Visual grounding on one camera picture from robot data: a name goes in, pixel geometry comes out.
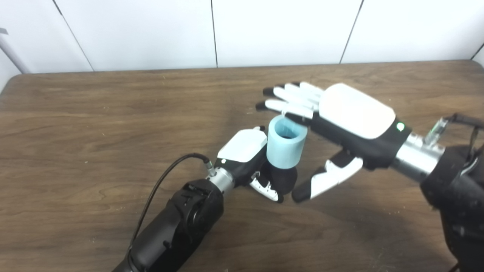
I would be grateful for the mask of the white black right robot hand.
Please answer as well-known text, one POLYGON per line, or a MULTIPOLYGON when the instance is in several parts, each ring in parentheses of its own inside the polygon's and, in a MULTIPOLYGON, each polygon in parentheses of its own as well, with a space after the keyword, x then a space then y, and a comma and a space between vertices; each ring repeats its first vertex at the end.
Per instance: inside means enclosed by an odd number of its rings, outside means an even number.
POLYGON ((256 110, 271 110, 340 146, 308 181, 293 189, 296 203, 313 199, 341 184, 362 168, 389 168, 411 129, 394 110, 349 85, 327 89, 308 82, 264 88, 267 100, 256 110))

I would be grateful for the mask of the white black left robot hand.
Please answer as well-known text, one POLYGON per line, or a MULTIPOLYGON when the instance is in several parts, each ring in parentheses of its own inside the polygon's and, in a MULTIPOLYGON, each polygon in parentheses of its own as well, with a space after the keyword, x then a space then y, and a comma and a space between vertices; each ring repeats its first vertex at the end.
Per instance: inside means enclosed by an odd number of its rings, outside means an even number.
POLYGON ((274 188, 271 164, 267 159, 268 136, 264 126, 242 129, 219 150, 213 183, 222 193, 238 187, 252 187, 276 203, 284 197, 274 188))

